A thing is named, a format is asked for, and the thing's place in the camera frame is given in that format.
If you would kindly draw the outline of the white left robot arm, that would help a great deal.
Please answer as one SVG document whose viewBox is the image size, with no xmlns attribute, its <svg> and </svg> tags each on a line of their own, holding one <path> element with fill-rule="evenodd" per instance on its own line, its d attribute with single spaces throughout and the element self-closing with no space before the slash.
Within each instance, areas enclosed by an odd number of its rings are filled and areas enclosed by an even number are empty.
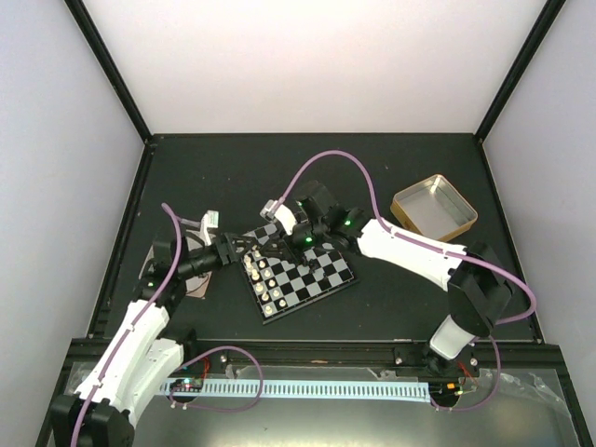
<svg viewBox="0 0 596 447">
<path fill-rule="evenodd" d="M 157 242 L 142 271 L 115 336 L 86 379 L 50 406 L 58 446 L 130 446 L 135 428 L 160 386 L 177 371 L 188 372 L 202 354 L 194 329 L 176 330 L 171 319 L 191 278 L 239 261 L 256 243 L 229 233 L 189 250 L 183 232 Z"/>
</svg>

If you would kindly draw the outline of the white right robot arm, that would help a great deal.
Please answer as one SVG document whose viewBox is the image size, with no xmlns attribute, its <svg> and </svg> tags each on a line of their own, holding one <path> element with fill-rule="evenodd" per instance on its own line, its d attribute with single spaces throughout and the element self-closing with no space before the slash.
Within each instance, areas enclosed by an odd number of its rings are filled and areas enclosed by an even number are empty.
<svg viewBox="0 0 596 447">
<path fill-rule="evenodd" d="M 271 254 L 301 262 L 305 251 L 329 243 L 401 267 L 447 293 L 448 315 L 423 353 L 430 373 L 446 374 L 466 345 L 491 335 L 511 299 L 509 281 L 485 266 L 483 256 L 494 252 L 484 244 L 468 249 L 421 237 L 358 208 L 335 205 L 323 211 L 304 205 L 303 211 L 306 219 L 300 222 L 276 200 L 262 208 L 261 216 L 282 228 L 268 244 Z"/>
</svg>

